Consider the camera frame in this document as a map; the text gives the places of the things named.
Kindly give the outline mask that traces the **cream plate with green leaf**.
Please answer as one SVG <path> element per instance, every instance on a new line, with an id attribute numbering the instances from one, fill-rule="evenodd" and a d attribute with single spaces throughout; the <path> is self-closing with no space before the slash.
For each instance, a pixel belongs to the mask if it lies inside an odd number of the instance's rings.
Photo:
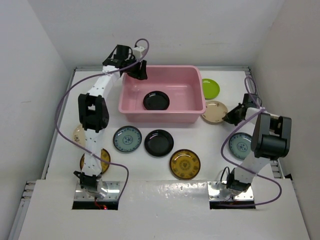
<path id="1" fill-rule="evenodd" d="M 86 147 L 86 136 L 85 131 L 82 126 L 82 124 L 79 124 L 73 131 L 72 134 L 72 140 L 73 142 L 77 143 L 78 145 L 82 147 Z"/>

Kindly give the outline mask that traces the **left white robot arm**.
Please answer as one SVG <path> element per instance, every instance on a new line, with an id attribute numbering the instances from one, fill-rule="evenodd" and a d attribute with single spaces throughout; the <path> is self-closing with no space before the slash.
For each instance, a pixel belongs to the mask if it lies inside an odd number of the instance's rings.
<path id="1" fill-rule="evenodd" d="M 101 75 L 87 93 L 78 96 L 79 121 L 84 129 L 85 153 L 81 171 L 75 171 L 80 187 L 96 196 L 101 194 L 103 182 L 101 176 L 102 137 L 109 124 L 109 112 L 106 104 L 108 94 L 115 82 L 123 73 L 137 79 L 146 80 L 149 48 L 135 45 L 117 45 L 107 59 L 102 63 Z"/>

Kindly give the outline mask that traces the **cream floral plate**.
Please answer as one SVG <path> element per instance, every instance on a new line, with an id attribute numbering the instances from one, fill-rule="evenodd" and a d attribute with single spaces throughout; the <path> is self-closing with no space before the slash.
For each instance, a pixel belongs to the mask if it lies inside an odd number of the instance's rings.
<path id="1" fill-rule="evenodd" d="M 228 113 L 228 108 L 220 101 L 209 100 L 205 103 L 205 112 L 201 118 L 208 124 L 220 124 Z"/>

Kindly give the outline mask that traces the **yellow patterned plate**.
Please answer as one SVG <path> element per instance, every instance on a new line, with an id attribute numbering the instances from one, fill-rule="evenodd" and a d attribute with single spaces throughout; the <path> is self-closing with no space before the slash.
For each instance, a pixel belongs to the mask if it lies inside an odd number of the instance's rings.
<path id="1" fill-rule="evenodd" d="M 194 151 L 180 149 L 171 155 L 169 169 L 172 175 L 179 180 L 192 180 L 200 172 L 201 161 Z"/>
<path id="2" fill-rule="evenodd" d="M 101 174 L 104 174 L 109 168 L 109 164 L 106 162 L 111 162 L 111 156 L 110 156 L 109 152 L 103 148 L 100 153 L 100 158 L 103 160 L 103 161 L 100 161 L 101 170 L 102 170 Z M 80 170 L 83 169 L 84 161 L 85 161 L 85 154 L 83 154 L 81 156 L 81 159 L 79 162 Z"/>

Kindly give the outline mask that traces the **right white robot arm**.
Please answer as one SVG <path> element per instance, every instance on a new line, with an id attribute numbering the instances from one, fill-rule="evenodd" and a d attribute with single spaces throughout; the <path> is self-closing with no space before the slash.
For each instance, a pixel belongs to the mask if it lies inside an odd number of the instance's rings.
<path id="1" fill-rule="evenodd" d="M 187 65 L 150 65 L 146 73 L 147 79 L 142 81 L 124 77 L 118 107 L 129 122 L 140 123 L 142 129 L 154 125 L 142 141 L 144 151 L 130 159 L 136 174 L 154 177 L 170 173 L 188 181 L 203 170 L 215 169 L 214 144 L 219 133 L 192 127 L 207 110 L 199 70 Z M 221 175 L 226 181 L 208 184 L 219 190 L 217 201 L 225 205 L 246 192 L 269 161 L 288 154 L 292 120 L 270 115 L 250 92 L 244 95 L 243 103 L 223 112 L 222 120 L 235 125 L 227 142 L 248 122 L 255 124 L 248 156 L 233 169 L 224 168 Z"/>

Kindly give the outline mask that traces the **black glossy plate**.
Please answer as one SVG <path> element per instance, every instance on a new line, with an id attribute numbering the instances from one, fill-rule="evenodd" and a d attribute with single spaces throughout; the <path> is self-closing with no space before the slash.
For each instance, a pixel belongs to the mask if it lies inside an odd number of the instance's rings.
<path id="1" fill-rule="evenodd" d="M 162 91 L 152 91 L 143 98 L 143 106 L 149 111 L 164 111 L 170 105 L 170 98 Z"/>

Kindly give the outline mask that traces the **blue white patterned plate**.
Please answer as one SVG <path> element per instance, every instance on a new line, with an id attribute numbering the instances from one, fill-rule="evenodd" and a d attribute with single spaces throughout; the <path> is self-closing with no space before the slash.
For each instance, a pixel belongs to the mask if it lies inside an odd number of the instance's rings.
<path id="1" fill-rule="evenodd" d="M 112 143 L 119 152 L 125 154 L 131 153 L 141 145 L 142 134 L 134 126 L 123 126 L 114 133 Z"/>

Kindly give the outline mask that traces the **lime green plate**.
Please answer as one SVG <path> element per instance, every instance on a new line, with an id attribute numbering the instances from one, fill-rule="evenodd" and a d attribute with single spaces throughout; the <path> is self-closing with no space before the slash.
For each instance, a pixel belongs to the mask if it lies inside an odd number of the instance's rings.
<path id="1" fill-rule="evenodd" d="M 206 100 L 215 99 L 220 93 L 219 84 L 210 78 L 202 79 L 202 90 Z"/>

